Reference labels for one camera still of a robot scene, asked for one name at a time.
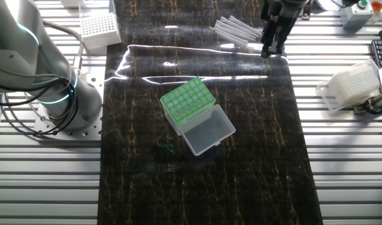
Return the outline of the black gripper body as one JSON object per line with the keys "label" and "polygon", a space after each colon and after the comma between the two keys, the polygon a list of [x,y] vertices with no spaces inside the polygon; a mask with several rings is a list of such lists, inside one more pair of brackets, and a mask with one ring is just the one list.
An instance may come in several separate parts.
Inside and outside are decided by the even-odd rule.
{"label": "black gripper body", "polygon": [[263,34],[288,35],[299,16],[299,1],[264,0],[261,19],[265,21]]}

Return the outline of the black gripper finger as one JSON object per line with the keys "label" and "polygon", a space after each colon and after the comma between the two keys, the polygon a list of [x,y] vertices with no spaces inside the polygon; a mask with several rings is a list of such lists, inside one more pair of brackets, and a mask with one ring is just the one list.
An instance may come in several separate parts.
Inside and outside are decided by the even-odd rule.
{"label": "black gripper finger", "polygon": [[284,49],[283,46],[284,46],[285,40],[286,40],[286,36],[282,33],[277,32],[273,38],[273,42],[271,46],[272,52],[274,52],[275,54],[281,54]]}
{"label": "black gripper finger", "polygon": [[269,53],[269,48],[271,46],[271,35],[268,32],[265,32],[261,38],[261,43],[263,44],[263,48],[261,50],[261,57],[262,58],[268,58],[270,53]]}

